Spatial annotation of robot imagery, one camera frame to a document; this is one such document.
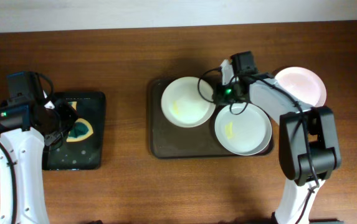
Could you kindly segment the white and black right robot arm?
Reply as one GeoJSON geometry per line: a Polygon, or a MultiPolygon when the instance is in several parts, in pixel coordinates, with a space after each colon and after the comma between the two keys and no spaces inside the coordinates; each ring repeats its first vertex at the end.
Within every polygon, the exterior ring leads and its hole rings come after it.
{"type": "Polygon", "coordinates": [[[318,191],[341,165],[333,111],[290,93],[268,73],[240,72],[216,85],[216,105],[260,108],[279,126],[278,159],[286,177],[272,223],[309,223],[318,191]]]}

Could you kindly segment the white plate back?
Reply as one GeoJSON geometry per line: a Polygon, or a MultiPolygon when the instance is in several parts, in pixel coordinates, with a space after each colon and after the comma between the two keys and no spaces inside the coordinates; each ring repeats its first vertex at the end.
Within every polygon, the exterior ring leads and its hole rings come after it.
{"type": "Polygon", "coordinates": [[[181,128],[194,128],[205,123],[214,113],[213,89],[197,77],[182,77],[171,82],[161,96],[165,118],[181,128]]]}

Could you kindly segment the white plate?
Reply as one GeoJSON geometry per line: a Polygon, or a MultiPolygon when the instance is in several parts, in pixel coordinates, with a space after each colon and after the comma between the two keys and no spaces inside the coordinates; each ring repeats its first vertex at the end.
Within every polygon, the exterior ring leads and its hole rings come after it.
{"type": "Polygon", "coordinates": [[[182,77],[171,82],[161,96],[165,118],[181,128],[194,128],[205,123],[214,113],[213,89],[197,77],[182,77]]]}
{"type": "Polygon", "coordinates": [[[299,100],[319,107],[326,102],[326,87],[313,71],[303,67],[288,67],[279,71],[275,79],[279,85],[299,100]]]}

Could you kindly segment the dark brown serving tray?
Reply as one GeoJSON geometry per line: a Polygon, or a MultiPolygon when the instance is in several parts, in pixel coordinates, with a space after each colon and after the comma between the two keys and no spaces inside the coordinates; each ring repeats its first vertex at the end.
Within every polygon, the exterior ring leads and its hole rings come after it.
{"type": "MultiPolygon", "coordinates": [[[[200,126],[181,128],[170,123],[161,109],[161,96],[175,80],[154,80],[148,89],[148,121],[150,151],[159,159],[239,156],[224,148],[216,138],[214,122],[225,106],[216,106],[212,116],[200,126]]],[[[253,156],[268,154],[274,148],[273,132],[269,147],[253,156]]]]}

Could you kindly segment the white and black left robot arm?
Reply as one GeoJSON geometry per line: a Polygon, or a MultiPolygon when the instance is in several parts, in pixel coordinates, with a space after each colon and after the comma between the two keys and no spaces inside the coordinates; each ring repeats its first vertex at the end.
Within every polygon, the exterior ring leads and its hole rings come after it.
{"type": "Polygon", "coordinates": [[[0,223],[49,222],[43,150],[61,141],[77,119],[63,99],[0,108],[0,223]]]}

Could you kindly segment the black water tray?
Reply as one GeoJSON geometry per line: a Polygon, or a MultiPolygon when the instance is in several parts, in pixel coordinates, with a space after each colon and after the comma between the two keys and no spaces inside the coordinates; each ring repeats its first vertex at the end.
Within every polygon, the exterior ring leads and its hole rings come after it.
{"type": "Polygon", "coordinates": [[[105,94],[101,91],[73,91],[58,92],[55,97],[63,98],[76,110],[79,118],[87,120],[92,125],[93,134],[80,142],[67,142],[66,135],[61,142],[46,147],[42,156],[42,169],[98,169],[101,164],[105,126],[105,94]]]}

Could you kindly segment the green and yellow sponge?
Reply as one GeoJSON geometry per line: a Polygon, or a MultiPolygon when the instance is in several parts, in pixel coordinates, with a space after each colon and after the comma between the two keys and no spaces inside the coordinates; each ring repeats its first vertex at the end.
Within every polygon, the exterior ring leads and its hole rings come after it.
{"type": "Polygon", "coordinates": [[[89,138],[93,134],[92,125],[85,119],[79,118],[69,131],[67,142],[80,142],[89,138]]]}

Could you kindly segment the pale grey plate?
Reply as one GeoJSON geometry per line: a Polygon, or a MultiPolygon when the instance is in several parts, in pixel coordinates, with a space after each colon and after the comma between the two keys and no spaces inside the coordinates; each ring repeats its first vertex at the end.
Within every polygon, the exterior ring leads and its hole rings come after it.
{"type": "Polygon", "coordinates": [[[272,138],[269,117],[258,106],[250,103],[223,107],[216,116],[214,131],[224,148],[240,156],[264,152],[272,138]]]}

